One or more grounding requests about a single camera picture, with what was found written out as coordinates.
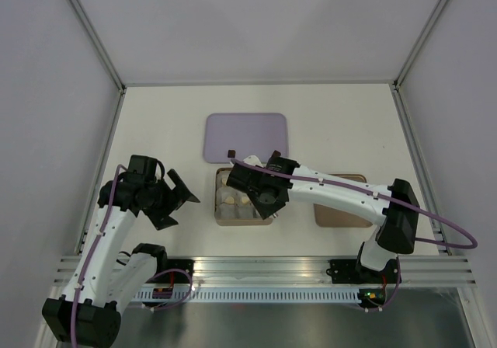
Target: purple mat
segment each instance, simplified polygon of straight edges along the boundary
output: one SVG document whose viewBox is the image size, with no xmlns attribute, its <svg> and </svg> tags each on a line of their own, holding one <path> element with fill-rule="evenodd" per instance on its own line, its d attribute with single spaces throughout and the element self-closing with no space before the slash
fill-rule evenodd
<svg viewBox="0 0 497 348">
<path fill-rule="evenodd" d="M 281 113 L 213 113 L 207 118 L 203 158 L 208 163 L 229 163 L 228 150 L 236 158 L 257 155 L 265 163 L 273 151 L 288 157 L 287 118 Z"/>
</svg>

